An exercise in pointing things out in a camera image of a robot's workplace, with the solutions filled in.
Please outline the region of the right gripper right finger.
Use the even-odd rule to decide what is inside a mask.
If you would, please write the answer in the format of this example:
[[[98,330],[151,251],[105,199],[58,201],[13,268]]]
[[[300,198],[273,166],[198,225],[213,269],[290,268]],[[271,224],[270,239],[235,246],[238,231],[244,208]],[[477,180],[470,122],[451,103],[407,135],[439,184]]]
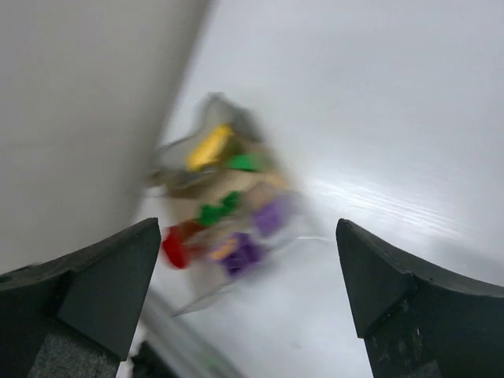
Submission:
[[[432,264],[340,219],[335,237],[375,377],[501,377],[503,289]]]

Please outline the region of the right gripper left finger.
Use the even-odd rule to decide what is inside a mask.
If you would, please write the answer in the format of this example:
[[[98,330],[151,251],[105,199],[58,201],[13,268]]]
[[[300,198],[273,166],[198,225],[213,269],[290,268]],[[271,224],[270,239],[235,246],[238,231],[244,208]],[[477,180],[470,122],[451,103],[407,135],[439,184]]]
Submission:
[[[114,377],[128,358],[161,233],[147,218],[1,276],[3,377]]]

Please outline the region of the red lego brick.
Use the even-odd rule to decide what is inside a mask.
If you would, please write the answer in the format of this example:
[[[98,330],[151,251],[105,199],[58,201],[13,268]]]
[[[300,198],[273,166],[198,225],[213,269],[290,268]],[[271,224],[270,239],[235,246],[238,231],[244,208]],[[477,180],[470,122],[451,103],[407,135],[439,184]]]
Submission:
[[[204,250],[202,244],[190,244],[188,240],[205,229],[194,218],[167,228],[161,249],[172,266],[186,269],[194,259],[201,257]]]

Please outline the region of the small green lego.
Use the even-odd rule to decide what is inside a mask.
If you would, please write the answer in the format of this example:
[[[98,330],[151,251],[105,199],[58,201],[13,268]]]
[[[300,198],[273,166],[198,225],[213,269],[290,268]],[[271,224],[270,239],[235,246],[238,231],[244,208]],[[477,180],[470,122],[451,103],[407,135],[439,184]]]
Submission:
[[[230,191],[216,204],[204,203],[199,207],[198,222],[205,227],[217,224],[223,217],[234,213],[240,205],[241,193]]]

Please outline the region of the purple rounded lego brick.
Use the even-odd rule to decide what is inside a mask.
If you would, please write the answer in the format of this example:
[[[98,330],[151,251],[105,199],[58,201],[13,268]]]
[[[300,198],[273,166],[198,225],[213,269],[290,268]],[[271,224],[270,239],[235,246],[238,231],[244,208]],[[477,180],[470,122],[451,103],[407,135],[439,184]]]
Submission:
[[[293,214],[293,206],[288,195],[275,197],[252,213],[259,234],[269,237],[287,225]]]

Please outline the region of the small purple square lego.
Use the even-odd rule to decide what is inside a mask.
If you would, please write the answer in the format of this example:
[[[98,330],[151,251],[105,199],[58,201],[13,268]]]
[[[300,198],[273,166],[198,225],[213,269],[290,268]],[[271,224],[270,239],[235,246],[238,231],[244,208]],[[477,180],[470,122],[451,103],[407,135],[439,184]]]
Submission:
[[[224,252],[220,263],[232,279],[258,263],[263,257],[262,247],[245,232],[231,234],[224,245]]]

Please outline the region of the yellow long lego brick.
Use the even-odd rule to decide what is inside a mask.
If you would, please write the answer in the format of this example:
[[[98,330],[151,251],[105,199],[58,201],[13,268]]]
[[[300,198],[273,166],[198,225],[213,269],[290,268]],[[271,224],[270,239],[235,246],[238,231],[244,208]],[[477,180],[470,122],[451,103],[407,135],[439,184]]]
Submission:
[[[229,124],[215,127],[187,156],[186,166],[196,171],[218,161],[219,156],[234,137]]]

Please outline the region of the green long lego brick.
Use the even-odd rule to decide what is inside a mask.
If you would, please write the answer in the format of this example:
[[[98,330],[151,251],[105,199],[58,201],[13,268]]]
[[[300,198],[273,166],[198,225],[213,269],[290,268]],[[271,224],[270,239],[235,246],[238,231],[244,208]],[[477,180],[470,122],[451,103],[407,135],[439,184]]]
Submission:
[[[256,154],[237,154],[226,161],[225,168],[244,172],[260,172],[263,169],[263,164],[261,158]]]

